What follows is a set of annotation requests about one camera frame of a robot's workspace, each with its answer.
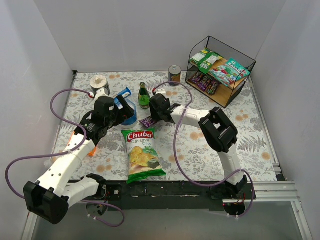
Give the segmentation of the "purple m&m bag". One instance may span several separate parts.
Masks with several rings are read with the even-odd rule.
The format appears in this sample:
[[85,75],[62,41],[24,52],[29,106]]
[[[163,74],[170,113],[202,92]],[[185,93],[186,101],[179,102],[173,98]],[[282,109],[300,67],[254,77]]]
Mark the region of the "purple m&m bag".
[[204,74],[200,71],[197,71],[190,79],[189,82],[193,84],[197,84],[202,78]]
[[197,87],[205,92],[210,83],[212,82],[213,78],[210,75],[205,75],[198,83]]
[[142,120],[139,120],[139,122],[146,128],[149,128],[157,123],[157,121],[155,121],[151,116],[148,116]]
[[216,93],[220,84],[221,83],[219,81],[212,80],[211,83],[209,84],[208,88],[206,89],[206,93],[210,96],[213,96]]

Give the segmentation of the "green glass bottle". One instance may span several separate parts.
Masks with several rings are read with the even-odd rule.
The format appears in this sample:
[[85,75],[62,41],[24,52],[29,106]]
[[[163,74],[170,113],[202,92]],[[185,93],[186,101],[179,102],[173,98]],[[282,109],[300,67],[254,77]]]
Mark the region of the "green glass bottle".
[[138,102],[142,109],[148,109],[150,107],[150,94],[144,82],[139,84]]

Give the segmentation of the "purple M&M bag front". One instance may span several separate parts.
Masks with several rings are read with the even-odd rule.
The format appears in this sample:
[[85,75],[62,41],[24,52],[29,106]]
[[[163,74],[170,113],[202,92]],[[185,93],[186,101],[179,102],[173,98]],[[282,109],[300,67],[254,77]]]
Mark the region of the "purple M&M bag front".
[[189,82],[193,84],[197,84],[202,78],[204,74],[200,71],[197,71],[190,79]]

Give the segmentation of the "green candy bag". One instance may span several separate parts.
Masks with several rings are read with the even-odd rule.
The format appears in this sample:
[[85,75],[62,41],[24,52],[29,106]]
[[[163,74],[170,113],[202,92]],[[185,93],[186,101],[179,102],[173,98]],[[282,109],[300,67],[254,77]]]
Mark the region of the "green candy bag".
[[214,63],[222,58],[223,57],[215,51],[211,51],[209,48],[205,47],[203,50],[190,57],[189,62],[196,65],[201,73],[207,74]]

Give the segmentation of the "teal Fox's candy bag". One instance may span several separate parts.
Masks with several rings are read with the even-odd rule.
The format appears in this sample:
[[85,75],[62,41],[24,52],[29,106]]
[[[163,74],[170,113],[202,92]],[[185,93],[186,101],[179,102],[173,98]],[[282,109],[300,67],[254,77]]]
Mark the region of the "teal Fox's candy bag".
[[209,73],[226,87],[250,75],[250,71],[233,58],[223,65],[210,69]]

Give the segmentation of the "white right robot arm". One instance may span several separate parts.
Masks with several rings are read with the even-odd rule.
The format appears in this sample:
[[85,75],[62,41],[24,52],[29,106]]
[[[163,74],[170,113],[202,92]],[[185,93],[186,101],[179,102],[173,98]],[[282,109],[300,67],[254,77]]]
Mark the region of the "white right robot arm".
[[221,161],[226,186],[238,194],[248,180],[240,171],[237,155],[238,130],[223,110],[215,107],[211,110],[196,110],[180,104],[171,104],[163,94],[154,95],[149,102],[151,117],[155,121],[172,124],[184,124],[200,128],[207,144],[217,152]]

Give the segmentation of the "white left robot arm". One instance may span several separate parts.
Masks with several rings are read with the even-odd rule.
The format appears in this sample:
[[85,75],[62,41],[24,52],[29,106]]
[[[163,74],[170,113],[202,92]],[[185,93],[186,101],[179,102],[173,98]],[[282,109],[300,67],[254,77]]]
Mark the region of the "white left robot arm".
[[105,200],[108,194],[107,181],[97,174],[88,174],[80,181],[68,182],[82,160],[94,150],[109,129],[118,126],[134,115],[122,95],[117,96],[121,108],[109,96],[95,100],[94,109],[82,118],[66,147],[66,154],[35,183],[28,181],[23,187],[27,209],[47,220],[58,224],[68,209],[84,200]]

